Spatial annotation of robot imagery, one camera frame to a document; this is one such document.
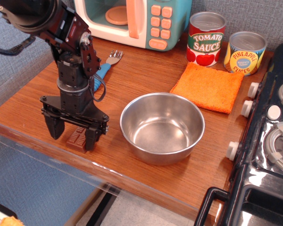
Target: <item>black robotic arm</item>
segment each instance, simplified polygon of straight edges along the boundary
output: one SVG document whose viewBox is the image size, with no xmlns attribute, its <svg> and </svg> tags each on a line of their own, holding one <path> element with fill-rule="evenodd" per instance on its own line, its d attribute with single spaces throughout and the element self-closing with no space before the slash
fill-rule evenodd
<svg viewBox="0 0 283 226">
<path fill-rule="evenodd" d="M 100 59 L 88 25 L 61 0 L 0 0 L 0 12 L 17 29 L 45 40 L 58 66 L 59 97 L 42 96 L 42 113 L 58 139 L 65 122 L 86 129 L 86 150 L 108 131 L 109 117 L 94 105 L 94 76 Z"/>
</svg>

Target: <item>can lid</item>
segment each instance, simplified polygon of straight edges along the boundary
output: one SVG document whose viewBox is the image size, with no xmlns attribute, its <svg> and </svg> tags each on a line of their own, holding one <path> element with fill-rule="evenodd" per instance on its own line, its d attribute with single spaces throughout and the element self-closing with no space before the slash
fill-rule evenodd
<svg viewBox="0 0 283 226">
<path fill-rule="evenodd" d="M 226 25 L 226 19 L 214 12 L 195 13 L 190 18 L 190 23 L 204 32 L 218 30 Z"/>
<path fill-rule="evenodd" d="M 230 36 L 230 44 L 245 51 L 258 51 L 265 49 L 267 40 L 254 32 L 236 32 Z"/>
</svg>

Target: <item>blue utensil handle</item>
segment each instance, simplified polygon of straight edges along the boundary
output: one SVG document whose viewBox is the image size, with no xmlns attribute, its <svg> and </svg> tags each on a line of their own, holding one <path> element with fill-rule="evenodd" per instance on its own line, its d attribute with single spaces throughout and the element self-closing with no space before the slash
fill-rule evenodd
<svg viewBox="0 0 283 226">
<path fill-rule="evenodd" d="M 100 67 L 100 70 L 98 70 L 96 73 L 98 76 L 100 76 L 102 79 L 104 79 L 107 71 L 111 68 L 110 64 L 103 64 Z M 101 82 L 98 79 L 94 79 L 94 92 L 100 87 Z"/>
</svg>

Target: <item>floor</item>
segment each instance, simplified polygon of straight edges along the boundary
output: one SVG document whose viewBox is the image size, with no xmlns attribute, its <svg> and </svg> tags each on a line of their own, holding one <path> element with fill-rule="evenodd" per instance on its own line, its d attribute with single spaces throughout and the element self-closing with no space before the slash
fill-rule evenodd
<svg viewBox="0 0 283 226">
<path fill-rule="evenodd" d="M 76 226 L 87 225 L 104 195 L 105 192 L 100 195 Z M 100 225 L 193 226 L 194 222 L 138 196 L 121 191 Z"/>
</svg>

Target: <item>tomato sauce can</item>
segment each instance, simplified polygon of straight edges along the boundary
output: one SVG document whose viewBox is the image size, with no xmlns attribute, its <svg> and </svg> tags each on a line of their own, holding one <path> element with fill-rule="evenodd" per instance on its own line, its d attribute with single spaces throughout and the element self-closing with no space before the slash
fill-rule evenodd
<svg viewBox="0 0 283 226">
<path fill-rule="evenodd" d="M 224 60 L 229 72 L 251 75 L 260 67 L 267 40 L 254 32 L 236 32 L 230 36 Z"/>
<path fill-rule="evenodd" d="M 199 12 L 190 17 L 186 58 L 201 66 L 218 62 L 226 19 L 214 12 Z"/>
</svg>

